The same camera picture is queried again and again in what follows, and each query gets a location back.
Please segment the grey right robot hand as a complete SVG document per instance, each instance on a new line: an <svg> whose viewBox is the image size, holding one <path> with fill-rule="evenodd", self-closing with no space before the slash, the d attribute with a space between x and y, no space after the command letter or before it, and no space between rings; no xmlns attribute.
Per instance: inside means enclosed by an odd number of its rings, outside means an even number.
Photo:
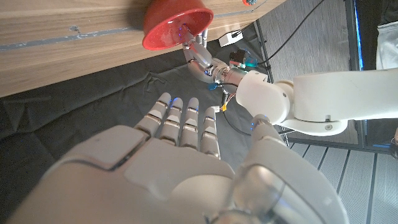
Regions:
<svg viewBox="0 0 398 224"><path fill-rule="evenodd" d="M328 179L289 149L268 117L251 122L237 170L222 161L216 116L164 93L134 127L117 125L69 150L9 223L348 223Z"/></svg>

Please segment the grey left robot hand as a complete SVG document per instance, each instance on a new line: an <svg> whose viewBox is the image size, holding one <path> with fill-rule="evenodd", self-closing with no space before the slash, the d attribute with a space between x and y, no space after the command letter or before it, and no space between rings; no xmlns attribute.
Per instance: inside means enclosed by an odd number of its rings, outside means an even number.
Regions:
<svg viewBox="0 0 398 224"><path fill-rule="evenodd" d="M221 83L222 76L230 70L229 66L218 58L212 57L207 50L208 29L194 36L186 24L183 31L182 49L190 73L205 83Z"/></svg>

